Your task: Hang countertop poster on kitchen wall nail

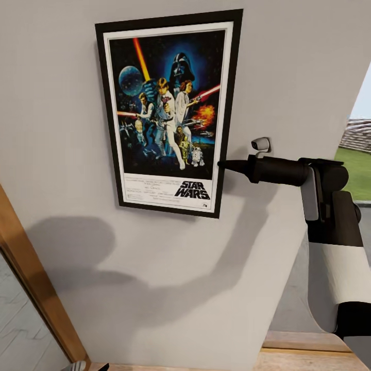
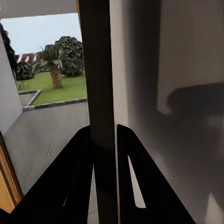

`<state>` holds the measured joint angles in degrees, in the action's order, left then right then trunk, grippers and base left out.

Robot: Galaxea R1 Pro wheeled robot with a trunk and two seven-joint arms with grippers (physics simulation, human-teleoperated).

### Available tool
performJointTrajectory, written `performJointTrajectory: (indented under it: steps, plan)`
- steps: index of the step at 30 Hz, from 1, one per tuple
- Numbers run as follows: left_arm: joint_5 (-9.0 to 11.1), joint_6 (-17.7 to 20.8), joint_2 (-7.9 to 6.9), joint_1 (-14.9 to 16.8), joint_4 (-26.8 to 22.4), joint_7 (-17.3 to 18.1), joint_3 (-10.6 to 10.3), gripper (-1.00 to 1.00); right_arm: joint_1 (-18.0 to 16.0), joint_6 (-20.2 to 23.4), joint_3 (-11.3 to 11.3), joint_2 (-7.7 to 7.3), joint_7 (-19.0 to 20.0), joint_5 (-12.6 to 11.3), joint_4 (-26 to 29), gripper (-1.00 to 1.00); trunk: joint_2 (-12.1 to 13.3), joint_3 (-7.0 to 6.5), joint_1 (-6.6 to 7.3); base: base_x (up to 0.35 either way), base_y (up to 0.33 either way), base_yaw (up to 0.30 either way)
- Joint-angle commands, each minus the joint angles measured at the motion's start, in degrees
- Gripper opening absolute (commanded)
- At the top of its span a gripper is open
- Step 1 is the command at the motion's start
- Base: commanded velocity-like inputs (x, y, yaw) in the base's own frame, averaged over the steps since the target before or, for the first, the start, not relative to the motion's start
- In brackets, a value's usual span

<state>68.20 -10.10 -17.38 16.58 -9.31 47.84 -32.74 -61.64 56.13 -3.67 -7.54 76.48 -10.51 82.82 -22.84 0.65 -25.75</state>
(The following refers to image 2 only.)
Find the poster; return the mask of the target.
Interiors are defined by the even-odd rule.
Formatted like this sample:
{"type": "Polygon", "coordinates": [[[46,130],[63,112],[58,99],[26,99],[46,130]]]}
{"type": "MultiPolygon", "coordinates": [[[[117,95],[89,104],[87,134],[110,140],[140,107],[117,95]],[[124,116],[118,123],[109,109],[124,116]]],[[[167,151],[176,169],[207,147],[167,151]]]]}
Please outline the poster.
{"type": "Polygon", "coordinates": [[[99,224],[118,224],[109,0],[78,0],[99,224]]]}

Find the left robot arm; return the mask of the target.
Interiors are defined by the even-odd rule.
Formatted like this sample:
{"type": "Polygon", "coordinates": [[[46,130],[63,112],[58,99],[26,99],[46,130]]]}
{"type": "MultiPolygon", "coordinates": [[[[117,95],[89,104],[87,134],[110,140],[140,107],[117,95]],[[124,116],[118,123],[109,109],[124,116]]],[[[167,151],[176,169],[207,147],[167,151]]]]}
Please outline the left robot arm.
{"type": "Polygon", "coordinates": [[[0,224],[2,224],[10,214],[0,208],[0,224]]]}

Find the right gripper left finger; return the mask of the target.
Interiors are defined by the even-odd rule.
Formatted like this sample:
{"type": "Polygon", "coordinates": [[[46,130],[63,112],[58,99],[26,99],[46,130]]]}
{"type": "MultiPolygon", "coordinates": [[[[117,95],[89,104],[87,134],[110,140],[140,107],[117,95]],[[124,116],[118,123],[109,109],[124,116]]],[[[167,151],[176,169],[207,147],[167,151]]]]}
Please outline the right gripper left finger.
{"type": "Polygon", "coordinates": [[[80,129],[2,224],[87,224],[91,128],[80,129]]]}

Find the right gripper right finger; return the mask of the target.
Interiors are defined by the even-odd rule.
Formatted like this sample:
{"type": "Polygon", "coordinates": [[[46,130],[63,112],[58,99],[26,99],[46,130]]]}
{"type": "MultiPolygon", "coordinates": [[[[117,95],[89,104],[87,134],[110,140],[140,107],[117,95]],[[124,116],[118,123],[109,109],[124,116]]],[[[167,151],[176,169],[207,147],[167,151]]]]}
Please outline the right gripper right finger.
{"type": "Polygon", "coordinates": [[[196,224],[134,131],[117,125],[120,224],[196,224]],[[135,205],[128,155],[146,208],[135,205]]]}

